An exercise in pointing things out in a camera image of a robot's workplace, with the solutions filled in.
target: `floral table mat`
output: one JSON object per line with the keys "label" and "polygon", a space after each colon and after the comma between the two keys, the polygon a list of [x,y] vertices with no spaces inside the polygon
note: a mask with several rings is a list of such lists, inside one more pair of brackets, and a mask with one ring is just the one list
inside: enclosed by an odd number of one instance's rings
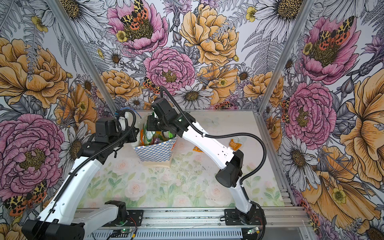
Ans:
{"label": "floral table mat", "polygon": [[[210,134],[250,132],[260,136],[252,112],[196,111],[192,116]],[[219,139],[228,146],[230,139]],[[260,162],[262,148],[252,138],[235,137],[244,152],[243,175]],[[205,153],[178,138],[170,168],[146,167],[132,147],[126,144],[111,154],[96,173],[79,208],[97,208],[109,200],[125,201],[127,207],[233,207],[234,200],[215,174],[219,168]],[[269,162],[245,182],[249,198],[263,206],[283,206],[280,191]]]}

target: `blue and white checkered pattern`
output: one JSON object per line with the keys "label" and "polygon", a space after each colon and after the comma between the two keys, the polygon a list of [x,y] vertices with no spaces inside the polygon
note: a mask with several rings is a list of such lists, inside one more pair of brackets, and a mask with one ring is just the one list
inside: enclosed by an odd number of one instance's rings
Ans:
{"label": "blue and white checkered pattern", "polygon": [[166,162],[169,161],[175,150],[177,137],[149,146],[134,147],[136,154],[141,161]]}

